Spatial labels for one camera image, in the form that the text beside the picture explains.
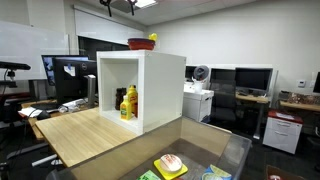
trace whiteboard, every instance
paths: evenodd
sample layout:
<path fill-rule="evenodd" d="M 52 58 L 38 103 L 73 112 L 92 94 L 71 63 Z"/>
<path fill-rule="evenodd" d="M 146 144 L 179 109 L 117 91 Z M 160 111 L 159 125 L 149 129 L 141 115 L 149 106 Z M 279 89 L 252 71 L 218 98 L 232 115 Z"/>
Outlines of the whiteboard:
<path fill-rule="evenodd" d="M 25 63 L 30 70 L 15 71 L 15 80 L 47 79 L 41 55 L 68 55 L 68 35 L 0 21 L 0 61 Z M 3 79 L 5 69 L 0 69 Z"/>

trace white cabinet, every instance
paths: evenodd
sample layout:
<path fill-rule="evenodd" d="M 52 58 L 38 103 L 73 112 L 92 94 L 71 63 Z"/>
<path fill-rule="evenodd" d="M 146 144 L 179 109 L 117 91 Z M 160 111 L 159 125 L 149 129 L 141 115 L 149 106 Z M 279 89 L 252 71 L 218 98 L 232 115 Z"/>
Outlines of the white cabinet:
<path fill-rule="evenodd" d="M 299 117 L 270 111 L 263 144 L 295 154 L 302 123 Z"/>
<path fill-rule="evenodd" d="M 153 51 L 98 52 L 100 115 L 141 135 L 182 115 L 186 58 Z M 116 89 L 136 85 L 138 118 L 120 119 Z"/>

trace metal table leg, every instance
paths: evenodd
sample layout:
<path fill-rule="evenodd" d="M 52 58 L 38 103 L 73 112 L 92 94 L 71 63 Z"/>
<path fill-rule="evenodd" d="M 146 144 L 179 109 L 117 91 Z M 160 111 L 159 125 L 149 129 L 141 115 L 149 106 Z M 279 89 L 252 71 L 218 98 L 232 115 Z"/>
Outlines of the metal table leg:
<path fill-rule="evenodd" d="M 255 133 L 253 135 L 253 138 L 255 138 L 255 139 L 260 139 L 260 126 L 261 126 L 261 121 L 262 121 L 262 116 L 263 116 L 264 105 L 265 105 L 263 103 L 259 103 L 259 104 L 260 104 L 260 108 L 259 108 L 259 115 L 258 115 L 258 123 L 256 126 Z"/>
<path fill-rule="evenodd" d="M 13 157 L 19 156 L 20 154 L 26 154 L 28 152 L 32 152 L 32 151 L 35 151 L 35 150 L 38 150 L 38 149 L 41 149 L 41 148 L 44 148 L 47 146 L 49 146 L 49 144 L 45 142 L 45 143 L 37 144 L 37 145 L 31 146 L 31 147 L 23 148 L 18 151 L 11 152 L 7 155 L 7 160 L 9 160 Z"/>

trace desk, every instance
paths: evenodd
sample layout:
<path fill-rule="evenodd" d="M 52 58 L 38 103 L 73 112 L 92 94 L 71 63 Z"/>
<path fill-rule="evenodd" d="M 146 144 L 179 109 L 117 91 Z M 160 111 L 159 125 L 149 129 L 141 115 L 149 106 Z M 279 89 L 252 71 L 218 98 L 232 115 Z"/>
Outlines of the desk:
<path fill-rule="evenodd" d="M 28 108 L 28 107 L 30 107 L 32 104 L 35 104 L 35 102 L 24 103 L 24 104 L 22 104 L 21 106 L 22 106 L 22 108 Z M 62 115 L 62 114 L 63 114 L 63 113 L 60 113 L 60 112 L 50 113 L 51 117 L 57 117 L 57 116 L 60 116 L 60 115 Z M 37 139 L 38 141 L 44 140 L 43 135 L 41 134 L 41 132 L 39 131 L 39 129 L 38 129 L 37 126 L 36 126 L 36 122 L 38 121 L 37 118 L 36 118 L 36 117 L 35 117 L 35 118 L 29 118 L 28 121 L 29 121 L 29 124 L 30 124 L 30 126 L 31 126 L 31 128 L 32 128 L 32 130 L 33 130 L 34 135 L 36 136 L 36 139 Z"/>
<path fill-rule="evenodd" d="M 296 103 L 288 103 L 285 101 L 280 101 L 280 105 L 283 107 L 290 107 L 296 109 L 303 109 L 308 111 L 320 112 L 320 106 L 314 104 L 296 104 Z"/>
<path fill-rule="evenodd" d="M 36 126 L 66 167 L 136 137 L 101 117 L 98 108 L 37 121 Z"/>
<path fill-rule="evenodd" d="M 269 99 L 266 97 L 261 97 L 261 96 L 255 97 L 252 95 L 241 96 L 238 93 L 236 94 L 236 98 L 239 100 L 244 100 L 244 101 L 254 101 L 254 102 L 257 102 L 258 104 L 260 104 L 258 122 L 257 122 L 256 130 L 253 135 L 253 138 L 260 139 L 260 126 L 261 126 L 261 121 L 262 121 L 262 116 L 263 116 L 263 109 L 264 109 L 264 105 L 269 102 Z"/>
<path fill-rule="evenodd" d="M 239 100 L 254 101 L 254 102 L 263 103 L 263 104 L 267 104 L 269 102 L 268 98 L 261 97 L 261 96 L 258 96 L 258 97 L 255 97 L 255 96 L 252 96 L 252 95 L 241 96 L 239 94 L 236 94 L 236 98 L 239 99 Z"/>

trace computer monitor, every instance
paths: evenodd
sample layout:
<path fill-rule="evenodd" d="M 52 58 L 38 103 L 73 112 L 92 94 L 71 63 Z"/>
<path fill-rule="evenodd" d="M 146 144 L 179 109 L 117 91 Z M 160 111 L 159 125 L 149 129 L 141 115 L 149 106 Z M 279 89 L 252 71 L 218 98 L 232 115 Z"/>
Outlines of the computer monitor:
<path fill-rule="evenodd" d="M 84 76 L 92 74 L 97 77 L 97 62 L 54 58 L 53 71 L 57 103 L 61 105 L 87 97 L 88 80 Z"/>
<path fill-rule="evenodd" d="M 272 68 L 236 68 L 237 89 L 268 92 Z"/>
<path fill-rule="evenodd" d="M 214 80 L 234 81 L 236 71 L 233 69 L 215 69 L 211 68 L 210 82 Z"/>
<path fill-rule="evenodd" d="M 193 72 L 196 69 L 196 66 L 186 66 L 185 78 L 187 82 L 193 82 Z"/>
<path fill-rule="evenodd" d="M 48 83 L 50 86 L 55 85 L 53 64 L 52 64 L 53 58 L 66 59 L 66 60 L 82 60 L 82 61 L 89 60 L 89 57 L 84 55 L 42 55 L 43 66 L 46 71 Z"/>
<path fill-rule="evenodd" d="M 316 79 L 316 83 L 314 84 L 313 92 L 320 93 L 320 72 L 318 72 L 318 76 Z"/>

